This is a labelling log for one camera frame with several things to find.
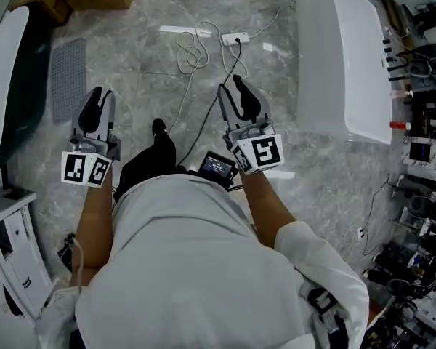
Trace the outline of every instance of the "bathtub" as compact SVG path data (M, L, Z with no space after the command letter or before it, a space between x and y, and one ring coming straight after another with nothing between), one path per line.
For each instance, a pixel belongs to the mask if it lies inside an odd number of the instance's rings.
M297 126L390 144L391 88L375 7L367 0L298 0L296 9Z

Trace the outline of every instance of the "red object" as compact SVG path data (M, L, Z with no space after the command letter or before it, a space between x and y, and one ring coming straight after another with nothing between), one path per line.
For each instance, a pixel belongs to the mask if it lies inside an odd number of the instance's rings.
M412 125L407 121L391 121L389 126L392 129L402 129L405 131L409 131L412 127Z

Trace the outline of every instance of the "forearm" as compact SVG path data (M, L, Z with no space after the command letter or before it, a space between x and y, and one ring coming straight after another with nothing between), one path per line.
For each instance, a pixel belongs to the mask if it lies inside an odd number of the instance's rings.
M111 227L112 169L109 170L100 189L89 188L84 209L79 220L76 240L84 252L84 268L98 270L108 262L113 244ZM80 267L79 248L73 248L73 275Z
M278 230L296 218L287 210L262 172L241 172L241 179L259 240L263 245L274 248Z

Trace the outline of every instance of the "screen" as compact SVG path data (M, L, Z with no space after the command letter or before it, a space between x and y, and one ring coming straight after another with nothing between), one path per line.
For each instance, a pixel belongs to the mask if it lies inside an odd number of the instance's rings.
M431 145L424 143L411 143L410 159L419 161L429 161Z
M218 159L212 158L211 156L207 157L202 166L204 171L217 173L221 177L227 177L232 168L233 166L226 164L223 161L219 161Z

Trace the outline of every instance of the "white cloth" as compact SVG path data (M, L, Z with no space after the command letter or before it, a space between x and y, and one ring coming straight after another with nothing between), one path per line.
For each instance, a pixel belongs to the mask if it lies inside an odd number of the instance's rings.
M276 252L221 187L180 174L139 184L117 207L110 261L76 304L89 349L314 348L305 278L342 304L360 347L366 287L304 222L280 229Z

